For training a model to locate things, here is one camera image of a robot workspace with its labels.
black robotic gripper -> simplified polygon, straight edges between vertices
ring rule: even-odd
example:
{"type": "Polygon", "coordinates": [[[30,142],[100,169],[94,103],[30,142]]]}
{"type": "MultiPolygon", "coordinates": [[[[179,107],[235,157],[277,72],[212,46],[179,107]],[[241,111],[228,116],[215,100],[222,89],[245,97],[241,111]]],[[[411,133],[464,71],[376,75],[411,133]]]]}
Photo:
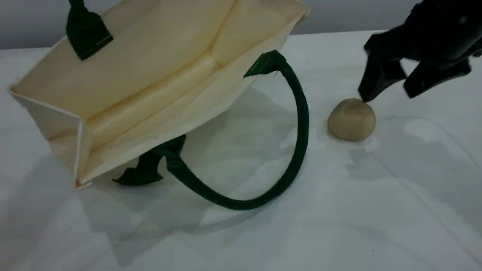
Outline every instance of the black robotic gripper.
{"type": "Polygon", "coordinates": [[[482,0],[423,0],[403,25],[372,35],[364,49],[368,60],[358,89],[363,101],[405,79],[414,98],[471,72],[469,57],[482,55],[482,0]],[[420,62],[408,77],[402,58],[420,62]]]}

dough ball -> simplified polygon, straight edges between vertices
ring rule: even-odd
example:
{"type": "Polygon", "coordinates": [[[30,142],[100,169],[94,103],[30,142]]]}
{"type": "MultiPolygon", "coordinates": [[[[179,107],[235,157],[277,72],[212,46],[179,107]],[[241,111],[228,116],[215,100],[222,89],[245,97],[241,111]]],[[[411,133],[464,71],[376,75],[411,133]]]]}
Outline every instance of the dough ball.
{"type": "Polygon", "coordinates": [[[328,118],[328,132],[346,141],[363,141],[375,130],[375,112],[359,99],[346,99],[339,103],[328,118]]]}

green bag handle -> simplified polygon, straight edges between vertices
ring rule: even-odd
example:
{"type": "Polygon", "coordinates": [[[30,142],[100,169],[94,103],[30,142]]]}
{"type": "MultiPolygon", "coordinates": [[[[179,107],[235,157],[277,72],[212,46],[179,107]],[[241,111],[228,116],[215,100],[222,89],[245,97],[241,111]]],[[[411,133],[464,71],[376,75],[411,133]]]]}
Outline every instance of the green bag handle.
{"type": "Polygon", "coordinates": [[[278,51],[274,50],[262,54],[244,77],[258,74],[269,74],[274,71],[281,72],[288,81],[295,96],[298,114],[298,135],[295,152],[288,168],[276,184],[266,193],[250,200],[235,200],[223,196],[205,185],[194,173],[192,173],[180,157],[180,152],[186,140],[186,135],[182,135],[163,143],[141,155],[139,158],[139,164],[135,169],[128,168],[121,178],[114,181],[127,186],[145,185],[158,181],[162,179],[162,176],[157,172],[157,167],[161,158],[165,156],[167,170],[179,181],[206,200],[227,209],[251,210],[261,207],[279,197],[293,183],[303,164],[308,148],[309,110],[306,97],[303,93],[303,88],[301,87],[295,72],[278,51]]]}
{"type": "Polygon", "coordinates": [[[113,38],[101,16],[88,11],[84,0],[68,1],[70,12],[67,18],[67,38],[77,56],[84,61],[113,41],[113,38]]]}

cream tote bag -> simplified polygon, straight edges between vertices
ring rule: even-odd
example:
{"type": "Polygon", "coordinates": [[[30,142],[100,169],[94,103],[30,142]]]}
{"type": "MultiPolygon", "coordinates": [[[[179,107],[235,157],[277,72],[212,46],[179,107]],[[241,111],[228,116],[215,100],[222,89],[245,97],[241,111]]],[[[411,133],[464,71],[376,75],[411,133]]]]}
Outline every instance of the cream tote bag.
{"type": "Polygon", "coordinates": [[[69,0],[67,37],[11,95],[28,110],[76,188],[131,159],[114,180],[144,185],[168,170],[230,209],[266,204],[295,179],[308,144],[302,87],[277,51],[309,9],[298,0],[124,0],[102,15],[69,0]],[[204,185],[181,159],[185,133],[227,110],[260,74],[280,71],[295,95],[298,139],[282,178],[238,201],[204,185]]]}

white tablecloth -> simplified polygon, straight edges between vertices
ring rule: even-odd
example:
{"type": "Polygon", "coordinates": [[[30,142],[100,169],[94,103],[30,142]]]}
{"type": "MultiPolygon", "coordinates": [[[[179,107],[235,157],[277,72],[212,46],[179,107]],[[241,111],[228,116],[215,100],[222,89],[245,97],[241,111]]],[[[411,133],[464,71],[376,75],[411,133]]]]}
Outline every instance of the white tablecloth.
{"type": "MultiPolygon", "coordinates": [[[[75,191],[27,112],[0,91],[0,270],[482,270],[482,61],[413,100],[394,85],[371,103],[373,136],[340,142],[326,120],[357,96],[370,35],[288,39],[309,148],[293,186],[250,212],[213,206],[162,163],[164,180],[148,187],[110,181],[124,166],[75,191]]],[[[0,51],[0,89],[46,52],[0,51]]],[[[271,74],[188,134],[182,156],[219,192],[249,198],[285,170],[295,140],[294,99],[271,74]]]]}

